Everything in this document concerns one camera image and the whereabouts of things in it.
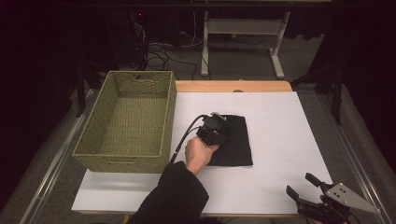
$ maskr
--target black sleeve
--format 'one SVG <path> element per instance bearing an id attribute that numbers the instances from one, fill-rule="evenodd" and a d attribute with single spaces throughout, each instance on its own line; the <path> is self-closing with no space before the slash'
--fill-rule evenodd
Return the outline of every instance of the black sleeve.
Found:
<path id="1" fill-rule="evenodd" d="M 165 167 L 158 186 L 127 224 L 196 223 L 209 196 L 184 162 Z"/>

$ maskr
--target wicker basket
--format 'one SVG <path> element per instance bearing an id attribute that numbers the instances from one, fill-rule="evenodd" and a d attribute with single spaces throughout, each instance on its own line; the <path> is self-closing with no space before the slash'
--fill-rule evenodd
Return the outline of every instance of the wicker basket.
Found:
<path id="1" fill-rule="evenodd" d="M 172 72 L 109 72 L 73 157 L 93 172 L 161 173 L 176 97 Z"/>

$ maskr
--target table leg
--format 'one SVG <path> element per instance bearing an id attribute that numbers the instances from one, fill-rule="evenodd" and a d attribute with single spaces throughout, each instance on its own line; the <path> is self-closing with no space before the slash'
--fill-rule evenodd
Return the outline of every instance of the table leg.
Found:
<path id="1" fill-rule="evenodd" d="M 204 48 L 202 50 L 202 61 L 201 61 L 201 76 L 206 77 L 209 74 L 209 48 L 207 47 L 207 20 L 208 12 L 205 12 L 204 18 Z"/>
<path id="2" fill-rule="evenodd" d="M 81 117 L 82 112 L 85 109 L 85 91 L 84 91 L 84 64 L 79 62 L 77 68 L 77 93 L 78 93 L 78 112 L 76 117 Z"/>
<path id="3" fill-rule="evenodd" d="M 283 74 L 282 67 L 280 66 L 279 58 L 277 57 L 277 53 L 279 52 L 280 44 L 282 43 L 283 35 L 285 34 L 286 26 L 288 25 L 288 20 L 289 20 L 289 15 L 290 12 L 285 12 L 283 16 L 283 21 L 279 26 L 279 31 L 277 33 L 277 40 L 276 40 L 276 45 L 272 49 L 269 49 L 271 60 L 273 62 L 276 76 L 279 79 L 285 78 L 285 75 Z"/>

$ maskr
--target wooden table edge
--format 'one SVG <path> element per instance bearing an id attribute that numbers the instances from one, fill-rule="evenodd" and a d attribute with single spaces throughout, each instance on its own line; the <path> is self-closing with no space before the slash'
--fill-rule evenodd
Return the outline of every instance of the wooden table edge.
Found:
<path id="1" fill-rule="evenodd" d="M 177 80 L 177 92 L 292 91 L 287 81 Z"/>

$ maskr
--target metal rail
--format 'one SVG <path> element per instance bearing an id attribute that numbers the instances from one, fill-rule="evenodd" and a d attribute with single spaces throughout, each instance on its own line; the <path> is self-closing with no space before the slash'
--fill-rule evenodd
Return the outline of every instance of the metal rail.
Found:
<path id="1" fill-rule="evenodd" d="M 87 108 L 91 108 L 92 104 L 94 102 L 94 92 L 90 90 L 87 94 L 86 101 L 88 102 Z M 41 211 L 44 208 L 44 205 L 46 204 L 46 201 L 48 197 L 50 196 L 50 193 L 52 192 L 52 189 L 56 183 L 56 180 L 59 177 L 59 174 L 61 173 L 64 163 L 67 160 L 67 157 L 69 156 L 72 148 L 70 147 L 73 139 L 75 138 L 76 132 L 80 129 L 83 121 L 85 118 L 89 116 L 90 113 L 82 113 L 80 118 L 77 118 L 75 121 L 69 135 L 67 135 L 64 144 L 61 146 L 59 149 L 58 153 L 55 155 L 54 159 L 52 160 L 52 163 L 49 166 L 48 171 L 44 175 L 43 180 L 41 181 L 40 186 L 38 187 L 35 196 L 33 197 L 32 201 L 30 202 L 28 208 L 26 209 L 22 219 L 21 219 L 21 224 L 25 223 L 36 223 Z"/>
<path id="2" fill-rule="evenodd" d="M 369 203 L 373 204 L 374 206 L 376 206 L 381 210 L 381 214 L 375 215 L 377 222 L 380 224 L 393 223 L 389 217 L 388 211 L 386 210 L 385 206 L 381 203 L 381 200 L 379 199 L 374 184 L 370 180 L 370 177 L 364 171 L 364 168 L 358 159 L 355 149 L 347 140 L 347 136 L 344 133 L 342 126 L 338 125 L 334 120 L 334 118 L 332 117 L 332 107 L 327 101 L 326 96 L 321 94 L 318 96 L 318 100 L 321 103 L 321 105 L 325 108 L 325 111 L 329 116 L 329 119 L 332 121 L 332 126 L 337 132 L 338 138 L 340 139 L 343 147 L 345 148 L 344 152 L 345 152 L 346 160 L 348 161 L 350 169 L 352 170 L 359 185 L 361 186 L 361 191 L 364 194 L 364 197 Z"/>
<path id="3" fill-rule="evenodd" d="M 264 10 L 293 10 L 293 9 L 335 9 L 351 10 L 362 7 L 360 2 L 333 3 L 333 2 L 253 2 L 253 3 L 192 3 L 192 4 L 132 4 L 132 3 L 102 3 L 102 4 L 84 4 L 84 3 L 66 3 L 62 1 L 62 6 L 73 9 L 83 10 L 142 10 L 142 11 L 169 11 L 169 10 L 187 10 L 187 11 L 260 11 Z"/>

